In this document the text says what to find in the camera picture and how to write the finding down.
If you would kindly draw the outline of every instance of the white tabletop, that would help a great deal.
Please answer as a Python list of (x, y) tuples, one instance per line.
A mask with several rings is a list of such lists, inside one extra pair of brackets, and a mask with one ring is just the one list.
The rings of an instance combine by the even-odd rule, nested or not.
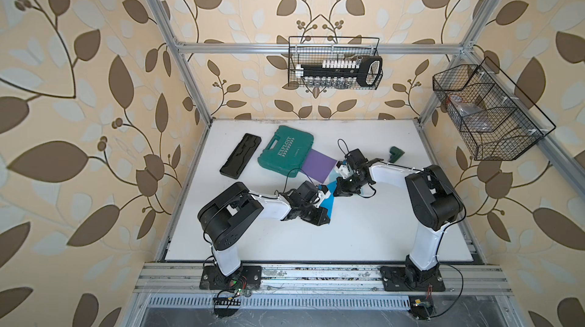
[[(397, 164), (422, 168), (431, 164), (413, 121), (215, 121), (211, 126), (201, 160), (174, 229), (166, 260), (204, 260), (211, 255), (202, 239), (197, 213), (209, 201), (236, 181), (252, 192), (273, 194), (282, 191), (285, 176), (266, 170), (258, 156), (279, 125), (309, 132), (315, 137), (313, 149), (342, 160), (337, 139), (349, 150), (359, 148), (368, 159), (388, 159), (391, 146), (405, 151)], [(245, 133), (262, 139), (238, 180), (223, 176), (219, 169)], [(287, 189), (307, 179), (299, 173), (289, 178)], [(300, 218), (291, 221), (256, 219), (238, 241), (243, 261), (404, 261), (414, 243), (418, 220), (406, 189), (377, 183), (370, 199), (337, 197), (331, 223), (316, 227)], [(369, 188), (364, 190), (368, 195)], [(458, 225), (449, 227), (439, 249), (439, 260), (471, 261)]]

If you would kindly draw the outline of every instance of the black wire basket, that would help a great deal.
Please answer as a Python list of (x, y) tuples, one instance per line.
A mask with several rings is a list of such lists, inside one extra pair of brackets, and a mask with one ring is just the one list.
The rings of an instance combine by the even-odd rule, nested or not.
[[(433, 91), (457, 127), (474, 160), (512, 161), (556, 128), (555, 124), (514, 83), (523, 100), (509, 95), (493, 78), (484, 59), (480, 65), (459, 65), (433, 76)], [(538, 115), (545, 125), (532, 117)]]
[(307, 89), (375, 90), (383, 75), (379, 42), (363, 37), (289, 37), (289, 83)]

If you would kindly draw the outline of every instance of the black cable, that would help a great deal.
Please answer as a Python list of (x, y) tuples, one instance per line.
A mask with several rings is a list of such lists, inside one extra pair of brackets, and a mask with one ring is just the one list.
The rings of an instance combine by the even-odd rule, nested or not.
[(374, 193), (373, 193), (372, 195), (370, 195), (370, 196), (363, 196), (362, 194), (358, 194), (358, 195), (359, 195), (359, 196), (361, 196), (363, 199), (369, 199), (369, 198), (371, 198), (372, 196), (376, 195), (376, 189), (375, 189), (375, 188), (374, 188), (372, 185), (370, 185), (370, 188), (371, 188), (372, 190), (374, 190)]
[(445, 264), (440, 264), (440, 265), (447, 265), (450, 267), (453, 267), (455, 270), (457, 270), (457, 272), (459, 273), (459, 275), (461, 275), (461, 290), (459, 290), (459, 295), (457, 296), (457, 298), (455, 298), (455, 300), (451, 303), (451, 305), (449, 306), (449, 308), (445, 309), (444, 311), (442, 311), (441, 313), (437, 314), (437, 315), (432, 315), (429, 316), (429, 318), (436, 318), (436, 317), (440, 317), (443, 314), (447, 313), (451, 308), (453, 308), (453, 306), (455, 305), (455, 303), (457, 303), (457, 301), (459, 300), (459, 298), (461, 297), (461, 293), (463, 293), (463, 274), (461, 273), (461, 271), (459, 271), (459, 269), (453, 265), (449, 265), (447, 263)]
[(296, 168), (290, 170), (289, 173), (287, 173), (287, 179), (284, 181), (284, 190), (282, 192), (285, 192), (287, 190), (287, 183), (289, 182), (289, 176), (290, 176), (291, 172), (293, 172), (294, 170), (300, 170), (309, 179), (311, 184), (313, 184), (313, 186), (315, 186), (315, 183), (313, 182), (313, 180), (311, 180), (311, 177), (309, 177), (309, 175), (307, 175), (307, 173), (304, 172), (302, 168), (296, 167)]
[[(341, 148), (341, 145), (339, 144), (339, 141), (341, 141), (341, 142), (343, 142), (343, 144), (345, 144), (345, 149), (346, 149), (347, 152), (344, 152), (343, 151), (343, 149)], [(341, 138), (339, 138), (337, 140), (337, 147), (339, 147), (339, 149), (341, 150), (341, 152), (343, 153), (344, 156), (347, 156), (347, 154), (349, 153), (349, 147), (347, 147), (347, 143), (344, 140), (342, 140)]]

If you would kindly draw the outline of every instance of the purple sheet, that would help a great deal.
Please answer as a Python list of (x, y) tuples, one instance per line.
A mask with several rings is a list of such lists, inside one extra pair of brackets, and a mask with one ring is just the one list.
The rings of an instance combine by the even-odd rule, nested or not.
[(336, 159), (311, 149), (303, 163), (303, 171), (306, 172), (309, 177), (314, 178), (323, 184), (327, 181), (327, 177), (336, 163)]

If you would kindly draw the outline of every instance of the green object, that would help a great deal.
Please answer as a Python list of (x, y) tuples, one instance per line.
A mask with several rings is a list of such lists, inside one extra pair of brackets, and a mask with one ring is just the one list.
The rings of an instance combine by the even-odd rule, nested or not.
[(299, 170), (293, 169), (303, 166), (313, 140), (312, 134), (281, 125), (258, 157), (258, 163), (284, 176), (290, 171), (289, 177), (296, 177)]
[(404, 151), (398, 147), (390, 147), (390, 160), (388, 162), (395, 163), (404, 154)]

